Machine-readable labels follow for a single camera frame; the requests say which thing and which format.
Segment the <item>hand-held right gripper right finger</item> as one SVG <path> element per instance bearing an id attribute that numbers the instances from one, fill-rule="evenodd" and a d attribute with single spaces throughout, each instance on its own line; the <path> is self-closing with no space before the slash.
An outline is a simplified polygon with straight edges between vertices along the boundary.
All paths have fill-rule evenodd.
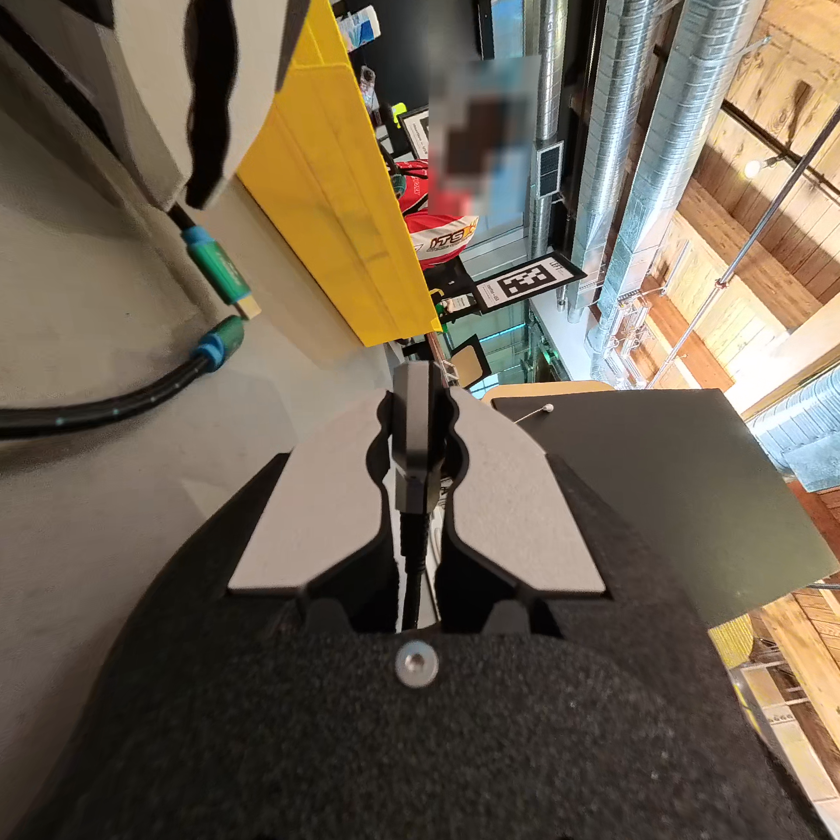
<path id="1" fill-rule="evenodd" d="M 448 398 L 447 514 L 456 545 L 538 594 L 605 594 L 544 449 L 462 388 Z"/>

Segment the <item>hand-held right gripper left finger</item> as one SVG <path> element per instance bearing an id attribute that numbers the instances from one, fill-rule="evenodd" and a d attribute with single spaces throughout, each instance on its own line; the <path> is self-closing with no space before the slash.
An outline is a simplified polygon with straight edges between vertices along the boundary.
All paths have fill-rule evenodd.
<path id="1" fill-rule="evenodd" d="M 392 397 L 373 390 L 294 447 L 229 579 L 232 593 L 314 593 L 345 571 L 340 594 L 390 581 Z"/>

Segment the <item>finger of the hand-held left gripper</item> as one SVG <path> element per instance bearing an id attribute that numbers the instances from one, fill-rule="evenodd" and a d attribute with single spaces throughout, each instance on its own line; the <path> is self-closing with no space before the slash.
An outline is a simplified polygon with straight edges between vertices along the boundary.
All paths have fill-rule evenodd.
<path id="1" fill-rule="evenodd" d="M 187 29 L 194 2 L 118 1 L 108 30 L 108 131 L 141 192 L 167 211 L 193 174 L 187 138 L 193 79 Z"/>
<path id="2" fill-rule="evenodd" d="M 232 179 L 283 85 L 309 1 L 222 2 L 222 71 L 210 108 L 210 196 Z"/>

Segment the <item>black HDMI switch box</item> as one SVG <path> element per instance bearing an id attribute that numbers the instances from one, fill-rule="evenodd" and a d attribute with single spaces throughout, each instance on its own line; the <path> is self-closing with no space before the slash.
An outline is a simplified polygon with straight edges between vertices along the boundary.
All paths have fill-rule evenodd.
<path id="1" fill-rule="evenodd" d="M 395 369 L 392 459 L 395 505 L 406 515 L 426 516 L 438 503 L 445 454 L 446 388 L 433 361 L 409 361 Z"/>

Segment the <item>green HDMI cable gold tip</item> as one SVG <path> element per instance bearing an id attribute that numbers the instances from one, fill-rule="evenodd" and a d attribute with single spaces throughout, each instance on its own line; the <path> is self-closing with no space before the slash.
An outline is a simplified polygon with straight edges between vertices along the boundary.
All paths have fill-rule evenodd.
<path id="1" fill-rule="evenodd" d="M 236 310 L 239 317 L 254 320 L 261 313 L 249 284 L 224 248 L 203 226 L 196 224 L 176 203 L 167 212 L 178 227 L 186 252 L 220 301 Z"/>

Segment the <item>blue and white packet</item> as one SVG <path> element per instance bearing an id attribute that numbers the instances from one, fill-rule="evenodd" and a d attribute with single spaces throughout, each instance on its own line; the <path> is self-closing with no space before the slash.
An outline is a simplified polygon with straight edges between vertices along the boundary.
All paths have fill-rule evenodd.
<path id="1" fill-rule="evenodd" d="M 337 19 L 339 32 L 349 54 L 378 39 L 382 33 L 379 18 L 372 5 L 347 13 Z"/>

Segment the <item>yellow plastic bin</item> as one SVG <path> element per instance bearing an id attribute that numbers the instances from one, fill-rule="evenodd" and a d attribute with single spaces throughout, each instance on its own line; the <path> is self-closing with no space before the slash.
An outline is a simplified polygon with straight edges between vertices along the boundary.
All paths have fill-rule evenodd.
<path id="1" fill-rule="evenodd" d="M 442 329 L 329 2 L 238 178 L 366 347 Z"/>

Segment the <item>black flat panel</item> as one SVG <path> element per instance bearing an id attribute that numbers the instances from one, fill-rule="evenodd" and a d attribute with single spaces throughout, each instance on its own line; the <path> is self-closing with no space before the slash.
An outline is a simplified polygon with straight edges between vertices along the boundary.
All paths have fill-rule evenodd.
<path id="1" fill-rule="evenodd" d="M 718 390 L 501 397 L 490 404 L 561 458 L 669 562 L 715 627 L 838 571 L 781 473 Z"/>

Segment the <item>red and white bag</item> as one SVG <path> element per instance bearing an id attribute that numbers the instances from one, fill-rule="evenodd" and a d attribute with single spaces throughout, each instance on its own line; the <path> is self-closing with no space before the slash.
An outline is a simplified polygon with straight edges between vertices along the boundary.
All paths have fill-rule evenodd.
<path id="1" fill-rule="evenodd" d="M 459 256 L 474 237 L 480 216 L 431 213 L 427 161 L 399 161 L 395 166 L 392 186 L 421 268 L 440 266 Z"/>

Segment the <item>black fiducial marker board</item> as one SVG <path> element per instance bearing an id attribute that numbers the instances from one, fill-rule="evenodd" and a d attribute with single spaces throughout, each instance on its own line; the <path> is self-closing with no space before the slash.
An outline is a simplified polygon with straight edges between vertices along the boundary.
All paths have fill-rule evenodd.
<path id="1" fill-rule="evenodd" d="M 554 250 L 475 283 L 472 294 L 478 311 L 488 314 L 584 278 L 581 268 Z"/>

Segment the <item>metal conduit pipe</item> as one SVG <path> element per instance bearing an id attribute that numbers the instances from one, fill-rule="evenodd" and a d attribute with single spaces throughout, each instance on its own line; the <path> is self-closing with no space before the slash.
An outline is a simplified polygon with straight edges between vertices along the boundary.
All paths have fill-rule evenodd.
<path id="1" fill-rule="evenodd" d="M 649 389 L 725 392 L 838 295 L 838 104 L 772 133 L 725 101 L 644 285 Z M 748 180 L 750 160 L 786 161 Z"/>

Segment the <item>thin silver duct pipe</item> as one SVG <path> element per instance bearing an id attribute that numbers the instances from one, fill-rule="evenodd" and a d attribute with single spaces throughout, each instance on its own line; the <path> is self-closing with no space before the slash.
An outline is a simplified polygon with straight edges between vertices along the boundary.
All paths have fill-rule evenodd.
<path id="1" fill-rule="evenodd" d="M 552 202 L 560 190 L 563 142 L 559 138 L 560 106 L 564 78 L 564 49 L 569 2 L 527 2 L 526 23 L 537 25 L 528 42 L 539 58 L 537 117 L 531 158 L 528 254 L 531 259 L 550 250 Z"/>

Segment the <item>silver ventilation duct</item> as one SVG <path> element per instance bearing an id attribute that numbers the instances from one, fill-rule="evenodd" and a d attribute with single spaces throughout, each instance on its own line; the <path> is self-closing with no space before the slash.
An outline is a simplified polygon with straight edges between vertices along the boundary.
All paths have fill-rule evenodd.
<path id="1" fill-rule="evenodd" d="M 839 487 L 839 367 L 750 419 L 773 466 L 806 491 Z"/>
<path id="2" fill-rule="evenodd" d="M 640 290 L 699 159 L 763 7 L 760 1 L 684 2 L 591 335 L 591 378 L 608 381 L 606 356 L 620 304 Z"/>
<path id="3" fill-rule="evenodd" d="M 607 238 L 623 186 L 634 125 L 661 20 L 681 2 L 605 3 L 591 77 L 587 134 L 574 215 L 572 261 L 584 278 L 567 293 L 567 318 L 585 334 L 601 281 Z"/>

